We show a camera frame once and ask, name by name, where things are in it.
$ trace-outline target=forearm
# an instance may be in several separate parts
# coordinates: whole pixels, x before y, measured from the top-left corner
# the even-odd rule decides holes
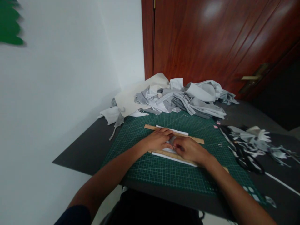
[[[85,205],[89,208],[91,217],[94,218],[103,200],[144,153],[137,144],[114,158],[80,188],[68,207]]]
[[[224,170],[215,157],[205,165],[224,194],[238,224],[276,224],[269,214]]]

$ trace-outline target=dark sleeve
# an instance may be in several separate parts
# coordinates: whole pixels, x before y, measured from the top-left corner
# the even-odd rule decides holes
[[[87,207],[76,205],[68,208],[55,225],[90,225],[91,215]]]

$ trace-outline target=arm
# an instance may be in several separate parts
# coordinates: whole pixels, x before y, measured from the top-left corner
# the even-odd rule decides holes
[[[94,176],[92,176],[76,193],[68,208],[75,205],[86,206],[93,221],[101,203],[120,183],[129,168],[143,154],[151,149],[173,148],[165,143],[173,131],[161,128],[139,141],[132,148],[114,158]]]
[[[184,159],[204,167],[215,179],[238,224],[276,224],[269,214],[224,170],[218,160],[189,137],[177,137],[174,149]]]

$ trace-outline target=door handle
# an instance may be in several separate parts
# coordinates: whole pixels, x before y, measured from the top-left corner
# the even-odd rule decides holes
[[[253,76],[243,76],[242,80],[247,80],[247,83],[240,89],[239,93],[244,94],[248,92],[251,87],[255,86],[267,73],[269,65],[269,63],[263,63],[258,67]]]
[[[243,76],[242,80],[258,80],[260,76]]]

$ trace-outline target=white floor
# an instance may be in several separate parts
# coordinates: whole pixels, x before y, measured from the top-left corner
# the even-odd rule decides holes
[[[122,193],[122,187],[118,185],[102,203],[92,225],[100,224],[103,218],[113,209],[115,204],[119,201],[121,193]],[[206,213],[205,218],[203,220],[203,224],[204,225],[230,225],[232,223],[229,223],[226,219]]]

